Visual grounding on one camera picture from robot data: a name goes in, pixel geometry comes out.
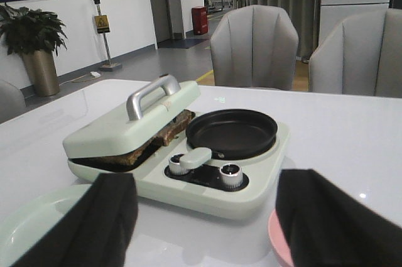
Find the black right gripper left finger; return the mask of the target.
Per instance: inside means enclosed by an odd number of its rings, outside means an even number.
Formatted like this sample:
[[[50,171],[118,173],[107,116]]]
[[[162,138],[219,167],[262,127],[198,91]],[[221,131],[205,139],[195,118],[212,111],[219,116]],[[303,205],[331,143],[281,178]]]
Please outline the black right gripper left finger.
[[[123,266],[137,218],[134,177],[100,174],[14,266]]]

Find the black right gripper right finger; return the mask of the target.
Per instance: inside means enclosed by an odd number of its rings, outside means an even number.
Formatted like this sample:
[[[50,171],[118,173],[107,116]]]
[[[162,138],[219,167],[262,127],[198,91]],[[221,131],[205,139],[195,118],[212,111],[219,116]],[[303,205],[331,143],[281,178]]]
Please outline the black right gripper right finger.
[[[401,228],[315,170],[282,170],[275,208],[295,266],[401,266]]]

